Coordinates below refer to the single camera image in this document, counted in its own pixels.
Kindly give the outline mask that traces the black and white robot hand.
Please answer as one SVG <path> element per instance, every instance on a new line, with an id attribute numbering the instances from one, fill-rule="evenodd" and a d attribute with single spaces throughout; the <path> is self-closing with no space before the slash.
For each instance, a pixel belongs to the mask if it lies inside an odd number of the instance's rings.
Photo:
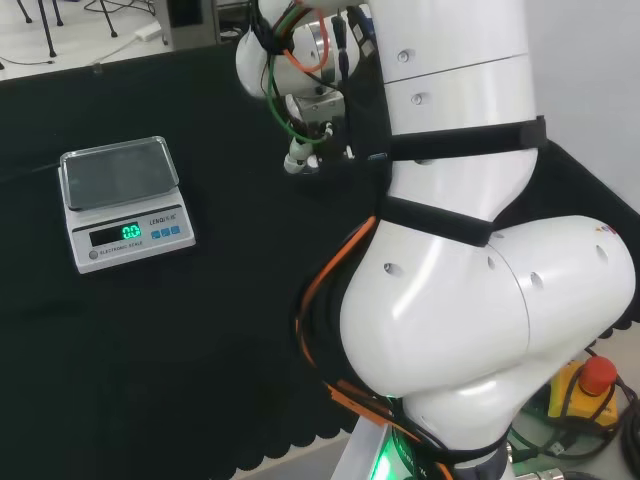
<path id="1" fill-rule="evenodd" d="M 289 175 L 328 174 L 331 170 L 350 164 L 355 160 L 352 149 L 351 130 L 344 115 L 333 116 L 322 122 L 289 120 L 286 125 L 298 136 L 320 140 L 312 144 L 291 135 L 283 168 Z"/>

